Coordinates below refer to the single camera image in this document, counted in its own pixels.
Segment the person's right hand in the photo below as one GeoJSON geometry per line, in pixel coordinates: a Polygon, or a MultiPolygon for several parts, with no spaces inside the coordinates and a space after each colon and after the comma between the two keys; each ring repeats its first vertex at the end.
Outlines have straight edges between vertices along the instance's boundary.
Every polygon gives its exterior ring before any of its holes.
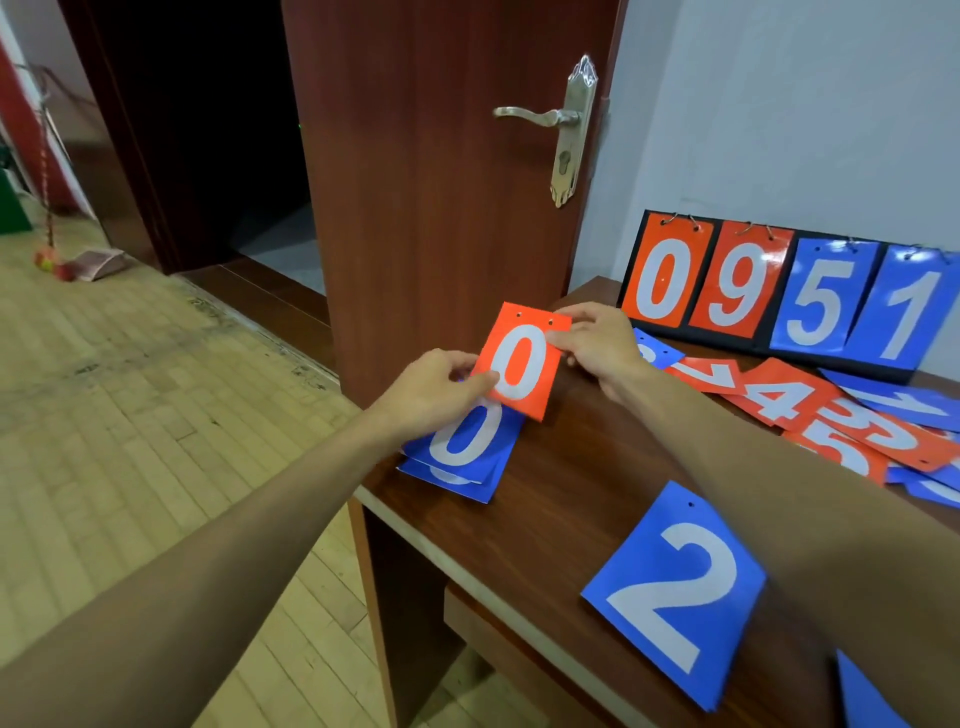
{"type": "Polygon", "coordinates": [[[635,407],[654,368],[642,358],[628,317],[616,307],[595,301],[564,306],[554,314],[570,318],[569,331],[586,330],[586,345],[579,353],[560,350],[566,366],[593,377],[612,402],[635,407]]]}

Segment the person's left hand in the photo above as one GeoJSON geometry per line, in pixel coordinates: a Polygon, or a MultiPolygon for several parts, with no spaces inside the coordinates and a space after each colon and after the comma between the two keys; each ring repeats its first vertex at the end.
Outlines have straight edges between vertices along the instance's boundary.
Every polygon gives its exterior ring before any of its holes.
{"type": "Polygon", "coordinates": [[[453,371],[473,373],[477,354],[433,348],[402,370],[361,415],[363,425],[398,447],[453,423],[476,401],[450,401],[453,371]]]}

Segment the red number card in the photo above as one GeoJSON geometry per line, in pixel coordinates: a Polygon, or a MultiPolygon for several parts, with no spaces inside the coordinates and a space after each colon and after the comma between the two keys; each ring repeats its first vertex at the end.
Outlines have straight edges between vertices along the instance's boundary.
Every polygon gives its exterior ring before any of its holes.
{"type": "Polygon", "coordinates": [[[741,375],[745,394],[724,398],[768,427],[801,431],[819,410],[841,397],[826,379],[768,358],[741,375]]]}
{"type": "Polygon", "coordinates": [[[648,210],[634,241],[618,307],[665,330],[684,324],[712,249],[717,223],[648,210]]]}
{"type": "Polygon", "coordinates": [[[488,396],[541,422],[562,355],[546,335],[567,333],[571,326],[568,315],[505,301],[472,372],[497,372],[488,396]]]}
{"type": "Polygon", "coordinates": [[[960,458],[960,443],[845,396],[827,402],[813,418],[901,465],[925,473],[950,466],[960,458]]]}
{"type": "Polygon", "coordinates": [[[886,483],[890,460],[885,455],[819,418],[811,419],[800,430],[783,431],[781,437],[879,486],[886,483]]]}
{"type": "Polygon", "coordinates": [[[792,228],[725,221],[690,326],[752,340],[772,301],[794,236],[792,228]]]}
{"type": "Polygon", "coordinates": [[[704,394],[747,394],[743,374],[735,358],[685,356],[664,371],[704,394]]]}

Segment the person's left forearm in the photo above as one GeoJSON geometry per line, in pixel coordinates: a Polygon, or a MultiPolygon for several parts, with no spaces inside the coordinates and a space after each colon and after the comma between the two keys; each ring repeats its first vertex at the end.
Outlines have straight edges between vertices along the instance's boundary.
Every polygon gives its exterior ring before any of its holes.
{"type": "Polygon", "coordinates": [[[190,728],[306,555],[414,437],[374,407],[0,668],[0,728],[190,728]]]}

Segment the person's right forearm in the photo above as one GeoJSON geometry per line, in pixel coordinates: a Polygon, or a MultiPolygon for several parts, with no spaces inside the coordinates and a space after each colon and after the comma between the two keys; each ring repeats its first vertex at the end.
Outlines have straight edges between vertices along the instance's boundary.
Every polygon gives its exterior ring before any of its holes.
{"type": "Polygon", "coordinates": [[[960,728],[960,535],[643,360],[602,375],[914,728],[960,728]]]}

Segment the blue number card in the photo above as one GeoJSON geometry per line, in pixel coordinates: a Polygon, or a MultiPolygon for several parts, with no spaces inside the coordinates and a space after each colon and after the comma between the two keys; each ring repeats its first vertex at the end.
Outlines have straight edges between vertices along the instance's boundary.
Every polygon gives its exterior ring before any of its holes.
{"type": "Polygon", "coordinates": [[[859,404],[924,428],[960,433],[960,399],[930,389],[889,383],[835,370],[823,377],[859,404]]]}
{"type": "Polygon", "coordinates": [[[581,596],[714,712],[765,583],[714,506],[669,481],[581,596]]]}
{"type": "Polygon", "coordinates": [[[479,487],[506,463],[524,422],[520,412],[483,396],[460,418],[404,443],[401,451],[442,486],[479,487]]]}
{"type": "Polygon", "coordinates": [[[839,356],[881,250],[882,244],[876,241],[798,239],[770,348],[839,356]]]}
{"type": "Polygon", "coordinates": [[[678,348],[667,345],[636,326],[632,328],[632,333],[642,358],[657,370],[666,370],[686,357],[686,354],[678,348]]]}
{"type": "Polygon", "coordinates": [[[890,462],[885,480],[888,484],[902,486],[916,499],[960,509],[960,465],[947,465],[932,472],[922,472],[890,462]]]}
{"type": "Polygon", "coordinates": [[[487,477],[480,483],[474,483],[461,475],[456,475],[438,467],[433,467],[412,458],[403,459],[396,470],[438,488],[459,495],[479,504],[488,504],[494,497],[498,485],[509,462],[512,452],[503,454],[487,477]]]}
{"type": "Polygon", "coordinates": [[[846,358],[915,371],[960,296],[960,252],[887,247],[846,358]]]}
{"type": "Polygon", "coordinates": [[[911,728],[842,651],[836,651],[846,728],[911,728]]]}

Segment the brown wooden desk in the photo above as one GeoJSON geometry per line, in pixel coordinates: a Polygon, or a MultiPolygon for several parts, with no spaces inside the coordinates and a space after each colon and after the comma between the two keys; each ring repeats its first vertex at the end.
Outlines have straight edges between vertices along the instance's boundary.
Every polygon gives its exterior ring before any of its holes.
{"type": "MultiPolygon", "coordinates": [[[[607,305],[604,278],[559,308],[607,305]]],[[[838,647],[774,581],[644,423],[561,363],[490,503],[397,470],[350,504],[391,728],[423,710],[464,643],[552,722],[627,728],[839,725],[838,647]],[[701,709],[582,597],[669,481],[706,500],[766,573],[719,706],[701,709]]]]}

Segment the brown wooden door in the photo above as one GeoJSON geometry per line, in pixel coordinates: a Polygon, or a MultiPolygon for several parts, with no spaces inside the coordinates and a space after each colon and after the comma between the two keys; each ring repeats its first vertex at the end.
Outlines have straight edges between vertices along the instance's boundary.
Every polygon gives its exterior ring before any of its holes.
{"type": "Polygon", "coordinates": [[[281,0],[342,394],[368,407],[440,348],[478,353],[504,302],[569,288],[629,0],[281,0]],[[572,197],[560,109],[599,76],[572,197]]]}

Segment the red and yellow weight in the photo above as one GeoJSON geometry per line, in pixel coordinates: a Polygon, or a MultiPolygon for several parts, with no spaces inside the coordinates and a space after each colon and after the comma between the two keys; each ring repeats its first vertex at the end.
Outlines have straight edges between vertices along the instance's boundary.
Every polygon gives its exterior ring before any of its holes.
{"type": "Polygon", "coordinates": [[[77,280],[73,262],[63,258],[53,245],[38,248],[33,253],[32,263],[38,270],[51,273],[59,281],[71,283],[77,280]]]}

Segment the green board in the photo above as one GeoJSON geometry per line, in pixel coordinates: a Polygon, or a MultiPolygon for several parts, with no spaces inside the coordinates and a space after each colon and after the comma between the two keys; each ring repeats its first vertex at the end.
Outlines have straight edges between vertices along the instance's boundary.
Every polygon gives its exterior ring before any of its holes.
{"type": "Polygon", "coordinates": [[[7,171],[0,167],[0,237],[28,233],[33,225],[7,171]]]}

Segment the dark wooden door frame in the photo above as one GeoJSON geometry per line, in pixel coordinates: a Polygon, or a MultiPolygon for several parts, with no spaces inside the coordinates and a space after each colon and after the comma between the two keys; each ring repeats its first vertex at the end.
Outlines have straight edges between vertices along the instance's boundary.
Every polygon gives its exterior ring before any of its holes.
{"type": "Polygon", "coordinates": [[[130,243],[126,248],[129,255],[167,276],[185,273],[192,269],[192,262],[165,219],[90,0],[56,0],[56,4],[76,48],[101,126],[123,173],[130,213],[119,229],[121,236],[115,247],[130,243]]]}

